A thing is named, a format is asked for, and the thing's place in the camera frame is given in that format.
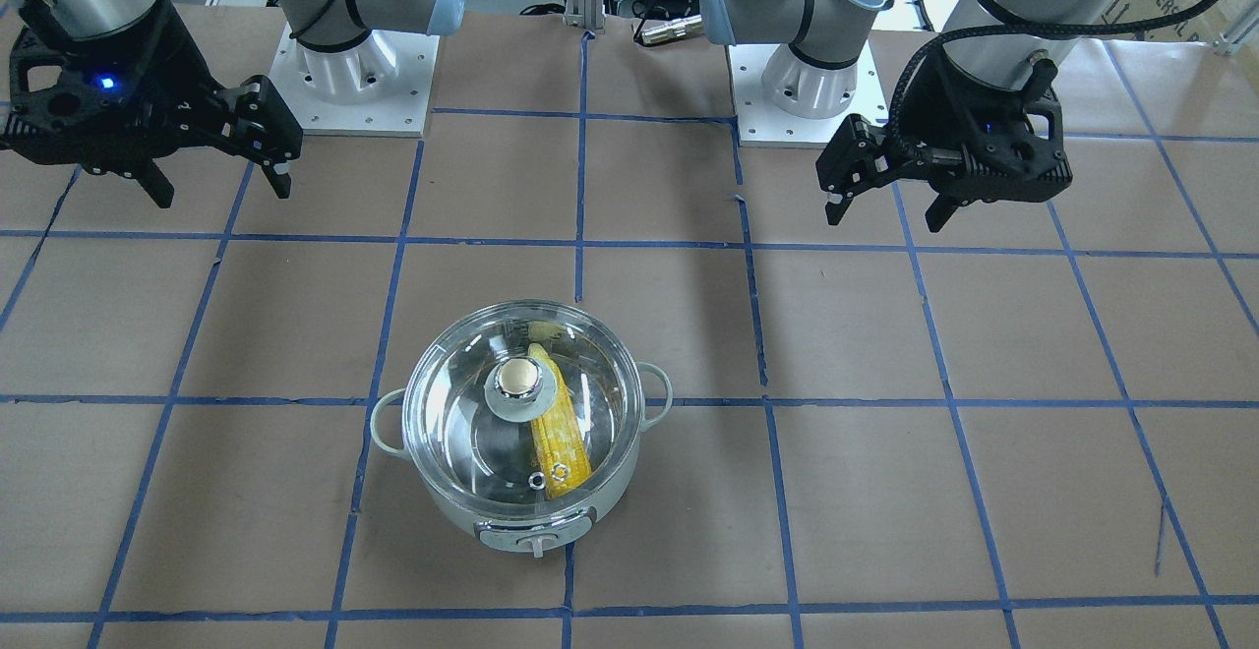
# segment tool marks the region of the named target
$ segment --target yellow corn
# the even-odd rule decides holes
[[[580,486],[590,478],[590,460],[585,456],[582,430],[577,425],[577,412],[568,394],[568,386],[559,367],[539,344],[529,345],[531,358],[546,364],[555,376],[558,391],[555,402],[546,412],[530,422],[534,434],[534,451],[543,476],[546,478],[546,497],[554,499]]]

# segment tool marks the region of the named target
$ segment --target blue grid line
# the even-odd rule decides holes
[[[583,47],[583,63],[582,63],[582,86],[587,86],[587,63],[584,60],[585,53],[585,35],[582,35]],[[718,125],[733,125],[734,117],[731,116],[645,116],[645,115],[598,115],[598,112],[589,112],[587,110],[587,102],[583,100],[580,108],[577,112],[573,111],[529,111],[529,110],[514,110],[514,108],[452,108],[452,107],[438,107],[433,108],[432,112],[436,115],[465,115],[465,116],[499,116],[499,117],[543,117],[543,118],[567,118],[567,120],[606,120],[606,121],[623,121],[623,122],[706,122]]]
[[[1085,607],[1167,607],[1167,606],[1259,606],[1259,595],[1115,595],[1081,597],[1012,597],[1016,610],[1085,609]],[[1000,600],[923,600],[904,602],[805,602],[802,615],[826,614],[910,614],[910,612],[966,612],[1000,610]],[[504,620],[504,619],[562,619],[573,617],[651,617],[651,616],[704,616],[704,615],[787,615],[791,610],[782,602],[753,605],[612,605],[569,611],[568,607],[413,607],[342,610],[340,621],[350,620]],[[198,623],[198,621],[327,621],[331,610],[274,610],[267,612],[233,612],[210,610],[184,610],[179,612],[112,611],[107,624],[113,623]],[[0,624],[84,624],[98,617],[98,612],[0,612]]]
[[[577,121],[577,248],[575,248],[575,270],[573,276],[573,301],[582,301],[582,289],[585,282],[585,136],[587,136],[587,105],[589,100],[589,77],[590,77],[590,39],[594,39],[593,32],[583,32],[582,34],[582,83],[580,83],[580,112]]]
[[[1190,198],[1188,189],[1185,187],[1176,165],[1172,164],[1172,158],[1167,154],[1167,146],[1163,145],[1162,137],[1158,135],[1158,131],[1155,130],[1155,123],[1149,120],[1146,107],[1141,105],[1141,100],[1137,97],[1137,92],[1133,89],[1132,82],[1128,81],[1128,74],[1124,74],[1123,67],[1119,66],[1119,59],[1114,55],[1114,52],[1109,45],[1105,47],[1105,53],[1107,57],[1110,58],[1110,64],[1114,66],[1114,71],[1119,74],[1119,81],[1123,83],[1124,91],[1128,92],[1128,97],[1132,98],[1133,106],[1137,107],[1137,112],[1141,115],[1142,122],[1146,123],[1146,130],[1148,130],[1151,137],[1155,139],[1158,154],[1163,156],[1163,163],[1167,165],[1167,170],[1171,171],[1172,179],[1176,181],[1176,188],[1185,200],[1185,205],[1188,207],[1190,213],[1194,214],[1194,221],[1197,223],[1199,231],[1202,232],[1202,238],[1206,239],[1207,247],[1210,247],[1216,263],[1219,263],[1220,270],[1224,272],[1224,279],[1229,281],[1229,287],[1233,290],[1233,295],[1238,299],[1238,304],[1241,305],[1241,313],[1245,313],[1246,319],[1250,320],[1250,330],[1254,330],[1255,335],[1259,335],[1259,321],[1255,321],[1255,315],[1250,311],[1250,305],[1246,304],[1246,299],[1241,295],[1241,289],[1238,287],[1236,280],[1233,279],[1233,272],[1229,271],[1228,263],[1224,263],[1224,258],[1220,257],[1220,250],[1215,246],[1215,239],[1211,238],[1211,232],[1207,231],[1206,222],[1202,221],[1202,214],[1199,213],[1192,198]]]
[[[398,299],[398,282],[402,280],[402,263],[407,255],[407,232],[410,228],[410,217],[415,207],[415,192],[419,189],[419,170],[424,161],[424,142],[415,142],[415,159],[410,168],[410,184],[407,187],[407,202],[402,212],[402,226],[398,228],[394,247],[393,270],[389,276],[389,290],[385,295],[384,314],[380,318],[380,339],[376,344],[376,360],[371,368],[371,384],[368,389],[368,399],[378,402],[380,397],[380,379],[384,376],[385,354],[389,350],[389,330],[393,324],[393,309]],[[341,614],[341,605],[345,600],[345,582],[350,575],[350,553],[354,549],[354,538],[359,528],[359,510],[363,504],[363,486],[368,475],[368,455],[371,450],[371,405],[366,406],[363,416],[363,440],[359,449],[359,461],[354,473],[354,491],[350,494],[350,514],[345,518],[345,537],[341,542],[341,558],[336,570],[336,585],[332,589],[332,616],[327,620],[327,635],[324,638],[324,646],[334,649],[336,646],[337,616]]]
[[[1084,137],[1092,140],[1155,140],[1151,134],[1132,132],[1065,132],[1064,137]],[[1158,139],[1175,142],[1259,142],[1259,137],[1228,135],[1158,135]]]
[[[810,602],[801,605],[806,615],[973,612],[1000,610],[1000,600],[920,600],[909,602]]]
[[[1075,253],[1071,251],[1070,239],[1066,237],[1066,229],[1063,228],[1063,221],[1058,218],[1058,209],[1054,208],[1053,203],[1046,203],[1045,205],[1049,209],[1050,218],[1054,221],[1054,228],[1058,229],[1058,237],[1063,242],[1063,248],[1066,251],[1066,258],[1071,265],[1071,272],[1075,275],[1075,282],[1079,286],[1080,296],[1084,299],[1084,305],[1089,311],[1089,319],[1093,320],[1093,328],[1102,343],[1102,350],[1105,353],[1107,363],[1110,365],[1110,373],[1114,376],[1115,386],[1119,387],[1121,396],[1123,396],[1124,402],[1128,403],[1126,406],[1128,418],[1137,434],[1137,441],[1139,442],[1141,451],[1146,457],[1146,465],[1149,468],[1151,475],[1153,475],[1155,485],[1158,489],[1158,497],[1167,512],[1167,519],[1172,524],[1172,529],[1176,532],[1176,541],[1180,543],[1181,552],[1185,554],[1185,562],[1188,565],[1190,573],[1194,577],[1194,583],[1197,586],[1199,595],[1202,597],[1204,605],[1206,606],[1206,614],[1211,621],[1211,628],[1215,630],[1215,636],[1220,643],[1220,649],[1229,649],[1228,639],[1224,638],[1224,628],[1220,625],[1220,617],[1215,612],[1214,605],[1211,605],[1206,582],[1202,580],[1202,573],[1197,567],[1197,561],[1194,558],[1192,549],[1190,549],[1188,538],[1185,536],[1185,528],[1180,522],[1180,514],[1176,513],[1176,507],[1172,504],[1171,497],[1167,493],[1167,485],[1163,484],[1163,475],[1158,471],[1158,464],[1155,461],[1155,454],[1149,446],[1149,440],[1146,437],[1146,430],[1142,428],[1141,418],[1137,417],[1137,407],[1131,405],[1128,384],[1123,379],[1123,372],[1119,369],[1119,360],[1114,355],[1114,349],[1110,348],[1110,339],[1105,334],[1105,328],[1102,326],[1102,318],[1093,301],[1093,295],[1089,292],[1088,284],[1084,281],[1084,272],[1080,270],[1079,260],[1075,258]]]
[[[9,292],[9,299],[5,301],[4,309],[0,310],[0,331],[4,331],[6,324],[9,324],[9,318],[13,316],[14,307],[18,307],[18,297],[21,297],[21,291],[26,290],[26,281],[30,280],[30,273],[35,272],[35,262],[39,261],[39,253],[44,251],[44,243],[48,242],[49,232],[53,229],[53,223],[57,222],[58,215],[62,213],[62,207],[65,204],[65,198],[69,197],[71,189],[74,183],[78,181],[79,168],[71,170],[71,179],[65,183],[65,189],[63,189],[62,195],[57,198],[57,203],[53,205],[53,213],[48,218],[48,226],[44,227],[44,232],[40,233],[39,241],[35,243],[35,250],[31,250],[30,256],[26,257],[26,265],[21,268],[21,275],[18,276],[18,282],[13,285],[13,291]]]
[[[675,407],[755,408],[762,398],[675,398]],[[83,403],[112,406],[152,406],[171,401],[169,396],[76,394],[76,393],[0,393],[0,403]],[[359,407],[370,398],[287,398],[281,396],[175,396],[176,406],[311,406]],[[663,398],[646,398],[648,406],[663,405]],[[778,407],[818,408],[943,408],[946,398],[774,398]],[[1190,401],[1176,398],[1108,399],[1108,398],[954,398],[959,408],[1187,408],[1187,410],[1259,410],[1259,401]],[[402,406],[400,402],[393,406]]]
[[[944,348],[940,344],[939,330],[935,328],[935,316],[932,313],[930,299],[927,296],[927,281],[923,277],[923,267],[918,260],[918,248],[914,246],[913,231],[909,228],[909,215],[905,212],[905,202],[900,197],[899,184],[893,183],[893,195],[896,200],[896,213],[900,215],[900,228],[905,236],[905,247],[909,250],[909,265],[918,282],[918,295],[923,299],[923,316],[927,320],[927,333],[932,340],[932,350],[935,354],[935,367],[939,370],[940,384],[944,388],[944,399],[948,403],[949,417],[953,421],[953,432],[957,435],[958,449],[962,452],[962,462],[966,465],[966,476],[971,483],[971,494],[974,498],[974,508],[980,515],[980,527],[983,531],[983,543],[988,548],[988,560],[992,563],[992,576],[997,586],[997,597],[1001,601],[1001,614],[1006,621],[1006,633],[1010,635],[1011,649],[1020,649],[1019,629],[1015,626],[1013,607],[1010,605],[1010,592],[1006,587],[1006,576],[1001,568],[1001,556],[997,552],[997,538],[992,532],[992,522],[988,519],[988,509],[983,502],[983,490],[980,486],[980,475],[974,469],[974,460],[971,457],[971,444],[966,439],[966,426],[962,425],[962,415],[953,398],[953,386],[948,378],[948,365],[944,362]]]
[[[730,150],[734,160],[734,184],[743,185],[743,161],[739,159],[739,126],[730,123]],[[760,291],[757,289],[757,263],[753,253],[752,218],[748,214],[748,203],[742,195],[735,195],[739,204],[739,227],[743,231],[743,260],[748,272],[748,295],[752,301],[752,335],[757,344],[757,373],[760,377],[760,386],[769,386],[769,367],[765,363],[765,336],[760,321]]]
[[[233,233],[233,241],[297,241],[319,243],[395,243],[394,236],[320,236],[313,233]]]
[[[787,585],[787,614],[791,615],[792,640],[796,649],[805,649],[805,625],[799,619],[799,591],[796,585],[796,553],[791,542],[791,518],[787,514],[787,488],[783,484],[783,459],[778,446],[778,420],[773,403],[764,398],[765,432],[769,436],[769,462],[774,474],[774,500],[778,504],[778,534],[783,546],[783,572]]]
[[[734,125],[733,117],[725,116],[635,116],[635,115],[587,115],[589,120],[614,120],[626,122],[680,122],[680,123],[711,123]]]
[[[730,152],[734,164],[734,184],[743,185],[743,161],[739,158],[739,125],[730,122]],[[739,204],[739,224],[743,229],[743,260],[748,272],[748,299],[752,306],[752,335],[757,348],[757,372],[762,388],[769,386],[768,365],[765,363],[765,335],[760,321],[760,292],[757,287],[755,255],[752,250],[752,218],[748,203],[742,195],[735,195]],[[805,625],[799,619],[799,595],[796,586],[796,553],[792,551],[791,519],[787,514],[787,490],[783,485],[782,451],[778,447],[778,421],[774,417],[773,403],[768,396],[762,396],[765,411],[765,432],[769,441],[769,464],[774,475],[774,500],[778,508],[778,536],[783,552],[783,582],[787,586],[787,611],[791,616],[792,644],[794,649],[805,649]]]
[[[37,229],[0,229],[0,238],[42,237]],[[50,231],[48,238],[117,238],[152,241],[218,241],[218,233],[166,232],[166,231]],[[339,233],[233,233],[230,241],[271,241],[271,242],[315,242],[315,243],[394,243],[393,236],[339,234]],[[730,241],[665,241],[665,239],[577,239],[577,238],[483,238],[476,236],[408,236],[409,244],[433,246],[528,246],[572,248],[709,248],[738,250],[740,242]],[[905,246],[893,243],[792,243],[792,242],[752,242],[754,251],[818,251],[818,252],[861,252],[861,253],[905,253]],[[1063,256],[1060,248],[1019,248],[992,246],[917,246],[919,253],[952,253],[976,256]],[[1192,258],[1192,260],[1259,260],[1259,253],[1248,252],[1210,252],[1210,251],[1117,251],[1104,248],[1084,248],[1075,255],[1104,258]]]
[[[1083,607],[1170,607],[1201,606],[1201,595],[1156,595],[1121,597],[1042,597],[1037,600],[1019,600],[1015,607],[1020,610],[1083,609]]]
[[[131,539],[135,538],[136,526],[140,523],[140,512],[145,505],[145,497],[149,494],[149,484],[152,483],[154,469],[157,465],[157,452],[161,451],[162,440],[166,437],[166,427],[170,425],[171,411],[175,411],[175,396],[179,394],[180,384],[184,382],[184,373],[188,370],[188,362],[193,358],[193,347],[196,344],[196,334],[201,330],[201,320],[205,318],[205,309],[210,302],[210,292],[214,291],[214,284],[218,281],[220,268],[223,266],[223,258],[227,255],[228,243],[230,242],[228,236],[232,233],[232,228],[235,226],[235,219],[240,214],[240,204],[244,203],[244,195],[249,188],[249,178],[253,174],[253,163],[247,163],[244,174],[240,176],[240,187],[237,189],[235,200],[232,203],[232,212],[228,214],[228,222],[223,228],[223,234],[219,238],[219,247],[215,251],[214,262],[210,263],[209,272],[205,276],[205,286],[201,287],[201,300],[196,304],[196,311],[193,315],[193,324],[189,326],[188,336],[184,339],[184,349],[179,355],[179,363],[175,367],[175,376],[170,382],[170,391],[167,392],[166,405],[162,407],[161,417],[157,420],[157,428],[154,431],[154,440],[149,447],[149,456],[145,460],[144,474],[140,475],[140,484],[136,488],[136,497],[131,504],[131,513],[127,515],[127,524],[122,531],[122,538],[118,542],[118,551],[115,554],[113,567],[110,570],[110,580],[104,585],[104,592],[101,595],[101,607],[98,610],[98,617],[92,623],[92,634],[88,636],[87,649],[96,649],[101,643],[101,631],[104,629],[104,621],[110,614],[110,607],[113,605],[113,595],[118,590],[118,578],[122,577],[122,567],[127,561],[127,552],[131,549]]]
[[[434,112],[436,115],[460,116],[579,117],[579,115],[573,111],[516,111],[511,108],[432,108],[431,112]]]
[[[564,547],[564,614],[560,625],[560,649],[573,649],[573,586],[577,583],[577,542]]]

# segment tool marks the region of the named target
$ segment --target white metal base plate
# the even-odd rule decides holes
[[[388,92],[378,98],[346,105],[324,101],[306,84],[297,68],[297,42],[288,39],[288,25],[285,25],[268,76],[306,135],[423,137],[427,134],[438,39],[427,34],[376,32],[398,53],[398,76],[379,84]]]
[[[752,147],[825,147],[847,115],[864,115],[878,125],[888,122],[888,103],[874,68],[870,45],[857,58],[857,89],[852,102],[832,118],[810,120],[788,115],[760,88],[777,44],[739,44],[726,48],[730,57],[730,86],[734,110],[739,116],[739,144]]]

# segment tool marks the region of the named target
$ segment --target cooking pot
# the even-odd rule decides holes
[[[665,386],[647,417],[640,372]],[[380,411],[402,398],[403,449],[381,441]],[[640,434],[672,408],[660,367],[635,362],[587,313],[514,300],[472,313],[424,352],[407,388],[371,411],[371,440],[414,462],[437,507],[491,548],[570,543],[621,499]]]

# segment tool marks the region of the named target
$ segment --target pot handle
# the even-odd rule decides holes
[[[385,445],[384,440],[380,440],[380,434],[376,432],[376,415],[380,413],[380,411],[384,410],[385,406],[395,402],[398,398],[402,398],[403,394],[405,393],[407,393],[405,388],[399,388],[392,393],[383,394],[383,397],[376,402],[376,405],[371,406],[371,418],[368,422],[368,427],[371,428],[371,441],[376,444],[376,447],[380,447],[380,450],[384,451],[387,455],[393,455],[394,457],[398,457],[400,460],[409,460],[410,455],[408,455],[405,450],[390,447],[389,445]]]
[[[660,379],[665,384],[665,407],[660,411],[660,415],[655,417],[647,417],[647,411],[643,410],[642,413],[642,430],[647,431],[656,426],[657,422],[665,420],[669,411],[674,411],[674,381],[669,381],[669,374],[665,369],[657,367],[656,364],[648,364],[647,362],[635,362],[640,372],[647,372]]]

